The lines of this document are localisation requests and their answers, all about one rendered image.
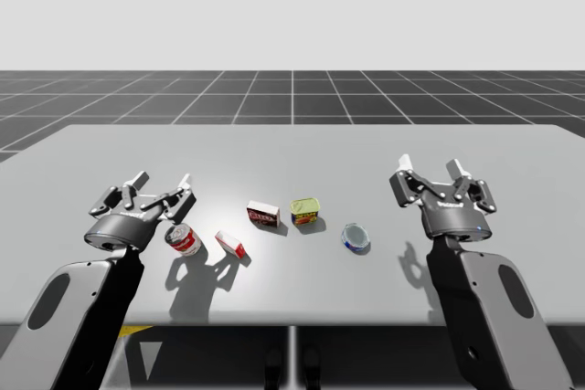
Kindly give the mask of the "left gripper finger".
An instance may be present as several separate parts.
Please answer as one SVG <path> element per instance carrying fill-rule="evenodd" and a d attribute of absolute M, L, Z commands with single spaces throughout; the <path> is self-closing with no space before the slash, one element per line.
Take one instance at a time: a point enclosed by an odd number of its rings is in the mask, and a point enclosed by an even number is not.
<path fill-rule="evenodd" d="M 133 210 L 134 198 L 138 196 L 138 192 L 145 186 L 149 178 L 146 171 L 141 171 L 133 179 L 120 186 L 109 186 L 90 208 L 89 214 L 97 218 Z"/>
<path fill-rule="evenodd" d="M 144 216 L 151 216 L 154 220 L 182 223 L 196 201 L 191 174 L 185 174 L 176 189 L 150 198 L 144 195 L 139 208 Z"/>

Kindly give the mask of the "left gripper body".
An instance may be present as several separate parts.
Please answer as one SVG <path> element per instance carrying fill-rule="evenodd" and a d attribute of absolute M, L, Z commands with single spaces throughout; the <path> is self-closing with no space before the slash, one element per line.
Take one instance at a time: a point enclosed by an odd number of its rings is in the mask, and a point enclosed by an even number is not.
<path fill-rule="evenodd" d="M 96 218 L 96 223 L 83 238 L 87 244 L 102 250 L 131 248 L 142 252 L 154 236 L 164 213 L 165 208 L 160 204 L 144 211 L 140 208 L 111 209 L 106 205 L 93 207 L 89 214 Z"/>

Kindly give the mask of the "red and white carton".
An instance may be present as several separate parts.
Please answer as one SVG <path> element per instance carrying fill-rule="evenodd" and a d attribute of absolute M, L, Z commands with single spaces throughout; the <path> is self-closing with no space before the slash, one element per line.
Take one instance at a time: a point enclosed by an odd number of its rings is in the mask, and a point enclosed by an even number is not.
<path fill-rule="evenodd" d="M 215 239 L 225 251 L 237 258 L 243 258 L 246 255 L 243 244 L 224 230 L 219 230 L 215 235 Z"/>

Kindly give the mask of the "blue flat can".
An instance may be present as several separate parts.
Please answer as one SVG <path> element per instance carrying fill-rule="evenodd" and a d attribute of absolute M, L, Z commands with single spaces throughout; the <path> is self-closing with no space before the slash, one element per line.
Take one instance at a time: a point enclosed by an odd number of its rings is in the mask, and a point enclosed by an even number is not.
<path fill-rule="evenodd" d="M 367 231 L 357 223 L 345 225 L 341 234 L 342 244 L 349 250 L 360 253 L 364 251 L 370 243 Z"/>

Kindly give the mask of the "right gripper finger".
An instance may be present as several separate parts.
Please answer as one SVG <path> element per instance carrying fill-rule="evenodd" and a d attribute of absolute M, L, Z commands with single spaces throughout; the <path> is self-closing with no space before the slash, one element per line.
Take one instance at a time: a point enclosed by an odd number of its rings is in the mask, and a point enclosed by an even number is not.
<path fill-rule="evenodd" d="M 440 191 L 435 184 L 414 172 L 410 156 L 407 153 L 400 156 L 399 167 L 389 178 L 389 183 L 400 207 L 420 202 L 425 191 L 440 197 Z"/>
<path fill-rule="evenodd" d="M 497 211 L 497 207 L 485 180 L 475 179 L 469 172 L 463 169 L 458 159 L 452 159 L 446 164 L 452 186 L 455 189 L 453 198 L 462 201 L 464 198 L 472 202 L 475 210 L 481 211 L 485 216 Z"/>

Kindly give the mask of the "red and white can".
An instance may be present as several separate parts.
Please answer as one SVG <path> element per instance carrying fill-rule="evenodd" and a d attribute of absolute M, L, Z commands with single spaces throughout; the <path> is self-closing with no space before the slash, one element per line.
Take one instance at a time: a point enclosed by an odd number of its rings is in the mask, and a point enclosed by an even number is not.
<path fill-rule="evenodd" d="M 184 257 L 195 255 L 202 247 L 198 235 L 185 223 L 171 226 L 165 233 L 165 243 Z"/>

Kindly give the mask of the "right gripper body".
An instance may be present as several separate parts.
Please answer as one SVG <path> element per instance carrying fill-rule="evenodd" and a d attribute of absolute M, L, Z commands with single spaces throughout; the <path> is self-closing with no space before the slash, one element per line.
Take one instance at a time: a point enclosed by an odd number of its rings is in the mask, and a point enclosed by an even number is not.
<path fill-rule="evenodd" d="M 457 198 L 455 184 L 436 184 L 437 195 L 425 188 L 420 194 L 421 222 L 429 239 L 448 236 L 459 241 L 482 241 L 492 236 L 484 213 L 464 193 Z"/>

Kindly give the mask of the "green and blue rectangular can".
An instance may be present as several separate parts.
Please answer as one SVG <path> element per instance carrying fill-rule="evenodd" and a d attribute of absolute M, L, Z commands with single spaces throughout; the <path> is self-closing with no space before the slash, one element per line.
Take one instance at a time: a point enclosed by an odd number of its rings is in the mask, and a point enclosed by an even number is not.
<path fill-rule="evenodd" d="M 296 226 L 313 223 L 318 217 L 319 210 L 320 203 L 317 198 L 292 200 L 290 203 L 292 223 Z"/>

